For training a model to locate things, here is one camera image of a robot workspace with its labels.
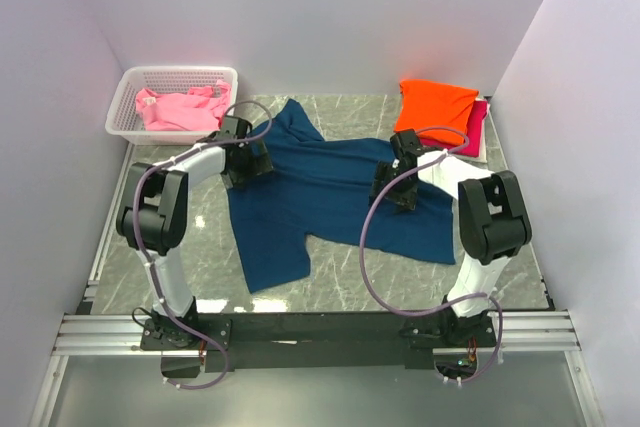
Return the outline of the navy blue t shirt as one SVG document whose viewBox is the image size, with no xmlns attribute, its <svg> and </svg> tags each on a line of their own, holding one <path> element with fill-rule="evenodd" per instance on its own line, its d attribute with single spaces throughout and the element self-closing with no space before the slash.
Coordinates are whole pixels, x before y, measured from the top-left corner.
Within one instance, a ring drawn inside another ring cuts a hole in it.
<svg viewBox="0 0 640 427">
<path fill-rule="evenodd" d="M 377 163 L 394 158 L 387 141 L 325 140 L 293 99 L 256 130 L 265 133 L 274 170 L 242 190 L 227 192 L 250 293 L 309 276 L 309 235 L 358 245 Z M 420 184 L 413 211 L 397 212 L 393 203 L 383 201 L 366 245 L 418 261 L 454 264 L 451 197 Z"/>
</svg>

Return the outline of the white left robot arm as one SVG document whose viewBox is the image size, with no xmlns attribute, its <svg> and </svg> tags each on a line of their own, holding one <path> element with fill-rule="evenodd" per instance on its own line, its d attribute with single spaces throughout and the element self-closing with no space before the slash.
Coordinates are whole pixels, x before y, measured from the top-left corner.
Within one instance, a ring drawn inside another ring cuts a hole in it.
<svg viewBox="0 0 640 427">
<path fill-rule="evenodd" d="M 184 276 L 180 244 L 188 226 L 191 190 L 211 177 L 228 190 L 242 190 L 273 171 L 252 124 L 225 116 L 221 128 L 183 153 L 155 164 L 130 167 L 116 216 L 116 231 L 140 258 L 153 291 L 151 318 L 176 348 L 200 335 L 196 299 Z"/>
</svg>

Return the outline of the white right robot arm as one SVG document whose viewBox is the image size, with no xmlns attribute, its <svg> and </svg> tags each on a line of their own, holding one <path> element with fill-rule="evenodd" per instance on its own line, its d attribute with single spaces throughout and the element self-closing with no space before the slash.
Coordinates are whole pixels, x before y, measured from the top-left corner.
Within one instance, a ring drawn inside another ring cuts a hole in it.
<svg viewBox="0 0 640 427">
<path fill-rule="evenodd" d="M 379 305 L 404 317 L 436 317 L 439 332 L 434 336 L 460 346 L 476 332 L 493 326 L 488 309 L 499 305 L 492 292 L 506 265 L 531 241 L 532 227 L 516 175 L 509 170 L 483 170 L 456 158 L 454 154 L 469 144 L 469 138 L 453 128 L 449 131 L 463 143 L 441 151 L 428 150 L 413 129 L 390 138 L 395 159 L 376 167 L 370 208 L 360 234 L 359 265 L 366 289 Z M 387 199 L 400 211 L 413 210 L 420 182 L 439 188 L 457 202 L 464 257 L 456 282 L 441 305 L 404 311 L 387 304 L 375 292 L 367 275 L 364 248 L 380 203 Z"/>
</svg>

